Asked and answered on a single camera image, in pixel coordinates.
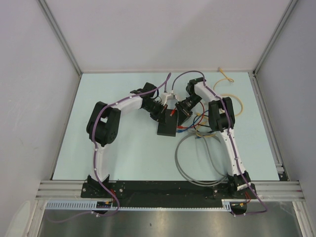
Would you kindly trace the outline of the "black network switch box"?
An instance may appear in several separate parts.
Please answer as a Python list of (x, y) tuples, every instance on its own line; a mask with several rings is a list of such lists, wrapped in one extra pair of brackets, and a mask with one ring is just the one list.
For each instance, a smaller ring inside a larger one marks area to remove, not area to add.
[(178, 111), (167, 109), (165, 119), (165, 124), (158, 124), (157, 135), (175, 137), (178, 124)]

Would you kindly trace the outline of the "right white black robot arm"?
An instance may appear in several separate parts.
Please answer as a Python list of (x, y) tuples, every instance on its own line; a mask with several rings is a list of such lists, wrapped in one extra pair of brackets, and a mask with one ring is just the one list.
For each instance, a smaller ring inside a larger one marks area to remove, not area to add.
[(182, 125), (192, 115), (192, 109), (198, 102), (204, 100), (208, 103), (209, 126), (226, 149), (230, 163), (227, 168), (228, 193), (233, 198), (241, 197), (246, 188), (251, 187), (251, 179), (241, 161), (235, 141), (235, 115), (231, 98), (216, 94), (205, 84), (203, 78), (190, 80), (186, 91), (189, 97), (176, 103), (178, 124)]

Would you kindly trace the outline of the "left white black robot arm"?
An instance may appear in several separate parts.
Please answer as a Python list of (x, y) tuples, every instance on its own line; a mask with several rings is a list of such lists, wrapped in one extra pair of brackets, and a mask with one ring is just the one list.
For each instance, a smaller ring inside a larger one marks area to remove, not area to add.
[(88, 121), (86, 132), (94, 144), (93, 170), (87, 178), (92, 192), (102, 198), (108, 194), (114, 149), (110, 145), (119, 132), (120, 119), (128, 113), (144, 109), (150, 117), (158, 122), (166, 123), (167, 104), (157, 101), (155, 93), (158, 88), (145, 83), (143, 88), (133, 90), (123, 99), (112, 104), (97, 102)]

